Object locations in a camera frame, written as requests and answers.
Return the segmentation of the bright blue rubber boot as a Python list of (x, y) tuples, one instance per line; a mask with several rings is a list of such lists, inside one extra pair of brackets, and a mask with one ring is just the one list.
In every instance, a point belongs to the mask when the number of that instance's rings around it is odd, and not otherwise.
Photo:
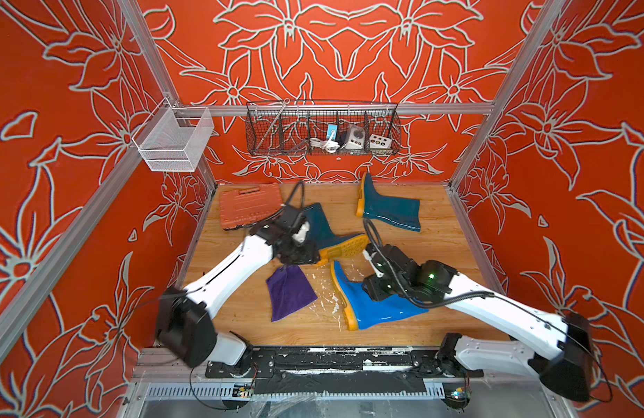
[(409, 301), (392, 295), (384, 301), (373, 301), (358, 282), (348, 280), (339, 261), (331, 266), (332, 282), (345, 304), (343, 313), (349, 331), (366, 330), (375, 325), (399, 322), (427, 313)]

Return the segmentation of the teal boot with yellow sole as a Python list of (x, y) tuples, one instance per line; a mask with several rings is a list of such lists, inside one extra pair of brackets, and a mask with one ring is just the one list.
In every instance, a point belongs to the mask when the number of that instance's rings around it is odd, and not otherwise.
[(369, 244), (369, 238), (365, 233), (335, 234), (320, 203), (305, 207), (303, 212), (310, 226), (306, 238), (311, 240), (320, 252), (317, 266), (325, 266), (335, 259), (361, 254)]

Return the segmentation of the purple cloth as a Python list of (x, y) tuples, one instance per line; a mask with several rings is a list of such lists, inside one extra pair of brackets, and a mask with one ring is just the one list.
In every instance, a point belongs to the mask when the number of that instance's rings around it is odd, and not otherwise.
[(266, 280), (266, 285), (272, 306), (272, 322), (278, 322), (318, 299), (308, 278), (297, 265), (281, 266)]

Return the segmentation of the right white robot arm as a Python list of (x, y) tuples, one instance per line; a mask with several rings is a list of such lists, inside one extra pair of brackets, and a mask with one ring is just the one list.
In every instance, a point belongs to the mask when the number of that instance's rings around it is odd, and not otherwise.
[(480, 341), (461, 334), (447, 335), (438, 363), (449, 374), (496, 370), (535, 376), (566, 399), (590, 400), (595, 358), (590, 322), (584, 316), (531, 308), (440, 261), (420, 265), (392, 245), (370, 243), (363, 254), (374, 270), (362, 284), (372, 301), (399, 296), (416, 308), (450, 308), (512, 337), (511, 341)]

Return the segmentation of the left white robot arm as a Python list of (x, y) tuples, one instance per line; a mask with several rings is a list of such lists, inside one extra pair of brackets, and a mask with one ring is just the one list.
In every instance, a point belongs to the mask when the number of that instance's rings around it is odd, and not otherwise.
[(320, 251), (308, 237), (310, 231), (305, 211), (289, 205), (259, 221), (209, 273), (182, 289), (165, 291), (158, 305), (156, 339), (192, 369), (204, 362), (231, 367), (245, 363), (248, 343), (217, 331), (213, 319), (230, 296), (272, 260), (285, 265), (317, 263)]

